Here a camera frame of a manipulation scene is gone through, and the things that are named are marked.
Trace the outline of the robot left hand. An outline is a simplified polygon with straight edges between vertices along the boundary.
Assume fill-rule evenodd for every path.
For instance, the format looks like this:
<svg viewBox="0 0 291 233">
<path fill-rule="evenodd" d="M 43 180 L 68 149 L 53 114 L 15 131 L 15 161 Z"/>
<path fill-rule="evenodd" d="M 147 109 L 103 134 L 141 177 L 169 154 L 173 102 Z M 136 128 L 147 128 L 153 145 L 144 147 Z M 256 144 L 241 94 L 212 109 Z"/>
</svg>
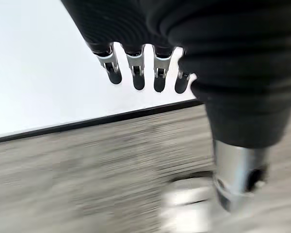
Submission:
<svg viewBox="0 0 291 233">
<path fill-rule="evenodd" d="M 65 0 L 82 37 L 105 57 L 108 45 L 184 49 L 213 138 L 213 176 L 226 211 L 266 180 L 271 146 L 291 117 L 291 0 Z"/>
</svg>

